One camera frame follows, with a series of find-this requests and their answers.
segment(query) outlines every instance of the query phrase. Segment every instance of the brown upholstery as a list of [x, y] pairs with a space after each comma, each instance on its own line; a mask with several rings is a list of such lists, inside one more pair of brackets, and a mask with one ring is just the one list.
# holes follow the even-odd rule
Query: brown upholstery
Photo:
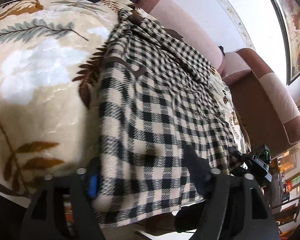
[[231, 86], [251, 72], [249, 65], [235, 52], [226, 53], [223, 62], [225, 67], [220, 75], [227, 86]]
[[160, 0], [138, 0], [137, 4], [147, 13], [151, 13]]
[[238, 66], [244, 61], [252, 72], [230, 83], [234, 106], [252, 150], [264, 143], [275, 158], [300, 141], [300, 112], [285, 86], [255, 51], [241, 49], [237, 55], [227, 61], [227, 67], [242, 71]]
[[284, 126], [254, 73], [234, 83], [230, 91], [250, 137], [251, 150], [266, 144], [275, 158], [291, 147]]

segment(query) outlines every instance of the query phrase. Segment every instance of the framed painting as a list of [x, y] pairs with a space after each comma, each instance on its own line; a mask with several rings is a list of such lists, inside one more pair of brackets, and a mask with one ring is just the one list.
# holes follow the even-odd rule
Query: framed painting
[[300, 76], [300, 6], [296, 0], [272, 0], [287, 55], [287, 85]]

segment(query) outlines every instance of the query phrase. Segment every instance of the fern leaf pattern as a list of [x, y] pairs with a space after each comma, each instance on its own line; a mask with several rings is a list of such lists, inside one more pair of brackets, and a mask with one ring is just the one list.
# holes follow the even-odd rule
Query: fern leaf pattern
[[99, 5], [92, 3], [92, 2], [87, 2], [84, 0], [79, 0], [77, 2], [71, 2], [71, 1], [56, 1], [56, 2], [52, 2], [52, 4], [57, 4], [57, 5], [65, 5], [65, 6], [73, 6], [73, 7], [77, 7], [77, 8], [83, 8], [83, 9], [87, 9], [90, 10], [94, 13], [98, 13], [98, 11], [100, 12], [106, 12], [100, 8], [98, 8]]
[[30, 23], [16, 23], [14, 26], [8, 26], [6, 29], [0, 30], [0, 43], [12, 40], [21, 40], [24, 43], [27, 43], [35, 36], [40, 37], [41, 35], [54, 36], [56, 39], [60, 39], [70, 32], [76, 33], [78, 36], [88, 41], [87, 38], [81, 36], [74, 30], [73, 22], [69, 22], [67, 25], [63, 26], [62, 24], [47, 24], [43, 19], [33, 19]]
[[211, 73], [212, 75], [215, 75], [216, 69], [215, 69], [214, 67], [211, 67], [211, 68], [210, 68], [210, 73]]
[[98, 81], [100, 66], [106, 50], [107, 43], [97, 48], [97, 52], [92, 54], [90, 61], [79, 66], [79, 68], [82, 68], [82, 70], [77, 72], [80, 76], [72, 79], [73, 82], [81, 81], [79, 85], [79, 95], [87, 109], [90, 108], [91, 101], [91, 92], [88, 84], [94, 86], [94, 83]]
[[120, 12], [119, 3], [115, 0], [100, 0], [98, 3], [108, 6], [111, 10], [118, 13]]
[[128, 7], [130, 7], [132, 10], [139, 10], [141, 9], [139, 5], [137, 5], [134, 2], [131, 2], [130, 4], [127, 5]]

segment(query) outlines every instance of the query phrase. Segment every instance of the plaid shirt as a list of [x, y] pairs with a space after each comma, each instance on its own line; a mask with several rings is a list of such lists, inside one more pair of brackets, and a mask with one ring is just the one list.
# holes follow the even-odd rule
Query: plaid shirt
[[200, 200], [182, 141], [225, 173], [233, 135], [209, 93], [210, 62], [157, 23], [121, 10], [100, 72], [98, 222], [122, 226]]

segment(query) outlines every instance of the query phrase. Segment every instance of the pink sofa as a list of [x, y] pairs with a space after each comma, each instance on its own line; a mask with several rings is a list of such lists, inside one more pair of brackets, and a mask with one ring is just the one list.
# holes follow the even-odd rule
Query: pink sofa
[[172, 0], [139, 0], [137, 4], [165, 28], [178, 32], [217, 69], [231, 90], [252, 150], [266, 144], [276, 158], [300, 141], [295, 102], [255, 51], [245, 48], [223, 56], [208, 34]]

